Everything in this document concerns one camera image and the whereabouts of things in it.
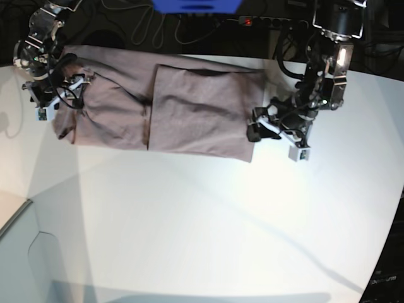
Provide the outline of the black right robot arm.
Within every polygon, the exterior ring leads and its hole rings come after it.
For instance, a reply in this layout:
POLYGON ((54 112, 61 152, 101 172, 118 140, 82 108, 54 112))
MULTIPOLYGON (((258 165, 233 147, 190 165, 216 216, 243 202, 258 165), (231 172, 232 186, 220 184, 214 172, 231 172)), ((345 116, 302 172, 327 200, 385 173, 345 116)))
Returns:
POLYGON ((67 72, 78 57, 65 53, 65 38, 59 32, 81 1, 45 1, 29 20, 28 35, 14 49, 13 64, 32 78, 22 85, 30 92, 30 101, 45 108, 61 102, 70 109, 83 108, 83 74, 67 72))

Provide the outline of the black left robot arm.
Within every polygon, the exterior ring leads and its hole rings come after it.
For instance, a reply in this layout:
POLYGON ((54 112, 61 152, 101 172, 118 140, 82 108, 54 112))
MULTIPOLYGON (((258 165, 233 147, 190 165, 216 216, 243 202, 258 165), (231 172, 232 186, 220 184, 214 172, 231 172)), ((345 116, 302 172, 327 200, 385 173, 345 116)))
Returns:
POLYGON ((273 97, 266 107, 256 107, 248 123, 247 138, 259 142, 287 138, 300 150, 308 148, 309 132, 322 110, 343 105, 347 72, 354 44, 364 29, 366 1, 315 1, 312 35, 305 44, 307 59, 303 74, 294 73, 283 62, 283 42, 292 33, 288 22, 280 31, 275 58, 281 72, 297 80, 296 92, 281 101, 273 97))

